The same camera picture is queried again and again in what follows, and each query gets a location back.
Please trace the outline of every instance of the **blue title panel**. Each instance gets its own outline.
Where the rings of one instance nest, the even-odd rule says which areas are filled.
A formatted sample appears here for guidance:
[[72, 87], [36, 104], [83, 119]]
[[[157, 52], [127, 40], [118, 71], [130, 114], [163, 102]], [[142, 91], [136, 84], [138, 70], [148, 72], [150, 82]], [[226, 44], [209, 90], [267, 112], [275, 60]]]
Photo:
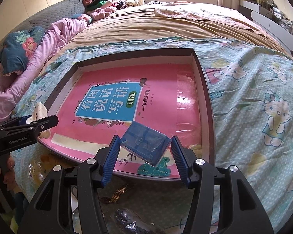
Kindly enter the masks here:
[[92, 86], [77, 108], [76, 116], [98, 120], [134, 120], [142, 87], [138, 82]]

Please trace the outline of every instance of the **floral pillow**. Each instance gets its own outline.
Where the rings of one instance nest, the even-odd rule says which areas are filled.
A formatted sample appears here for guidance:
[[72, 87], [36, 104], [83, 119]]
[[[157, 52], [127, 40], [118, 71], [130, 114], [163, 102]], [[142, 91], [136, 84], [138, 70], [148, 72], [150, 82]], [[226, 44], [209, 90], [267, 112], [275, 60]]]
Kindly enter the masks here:
[[28, 31], [10, 33], [5, 38], [3, 49], [0, 51], [4, 75], [14, 72], [19, 75], [25, 71], [44, 33], [41, 26], [35, 26]]
[[78, 19], [78, 20], [85, 20], [87, 22], [87, 25], [90, 25], [92, 23], [92, 18], [87, 14], [75, 14], [71, 16], [70, 18]]

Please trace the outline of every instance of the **light blue bedsheet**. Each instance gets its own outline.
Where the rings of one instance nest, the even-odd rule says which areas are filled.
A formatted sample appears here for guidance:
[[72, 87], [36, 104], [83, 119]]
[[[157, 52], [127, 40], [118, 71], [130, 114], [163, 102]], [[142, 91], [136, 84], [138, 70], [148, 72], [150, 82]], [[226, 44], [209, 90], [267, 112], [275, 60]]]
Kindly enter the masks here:
[[[259, 196], [275, 231], [293, 212], [293, 60], [271, 49], [227, 39], [135, 40], [67, 50], [37, 78], [14, 109], [31, 114], [73, 64], [106, 54], [154, 48], [193, 48], [206, 73], [216, 131], [216, 166], [237, 165]], [[28, 162], [41, 145], [13, 152], [17, 182], [34, 189]], [[216, 202], [215, 212], [219, 208]]]

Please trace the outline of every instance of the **cushion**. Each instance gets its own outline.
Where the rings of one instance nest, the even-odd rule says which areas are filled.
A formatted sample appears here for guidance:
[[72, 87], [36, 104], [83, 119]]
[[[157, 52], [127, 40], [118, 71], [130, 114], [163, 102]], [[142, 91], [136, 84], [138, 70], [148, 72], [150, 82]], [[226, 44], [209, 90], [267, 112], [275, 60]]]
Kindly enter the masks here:
[[3, 49], [0, 51], [4, 75], [24, 72], [44, 33], [41, 26], [35, 26], [28, 31], [22, 30], [8, 34], [3, 42]]
[[[64, 0], [32, 15], [16, 26], [11, 32], [29, 30], [34, 26], [41, 26], [44, 30], [47, 30], [52, 23], [74, 14], [83, 13], [84, 11], [85, 8], [82, 0]], [[6, 36], [0, 41], [0, 50], [5, 38]]]

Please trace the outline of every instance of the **human hand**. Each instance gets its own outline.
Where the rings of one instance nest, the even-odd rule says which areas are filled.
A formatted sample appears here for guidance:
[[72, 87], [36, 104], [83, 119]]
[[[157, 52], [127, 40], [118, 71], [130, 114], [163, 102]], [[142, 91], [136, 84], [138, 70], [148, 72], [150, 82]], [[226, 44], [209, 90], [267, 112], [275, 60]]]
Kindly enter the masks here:
[[4, 175], [3, 183], [6, 184], [6, 189], [8, 191], [13, 190], [16, 187], [16, 181], [15, 181], [15, 173], [14, 173], [14, 166], [15, 161], [12, 157], [9, 157], [9, 159], [6, 162], [6, 165], [9, 169], [9, 171]]

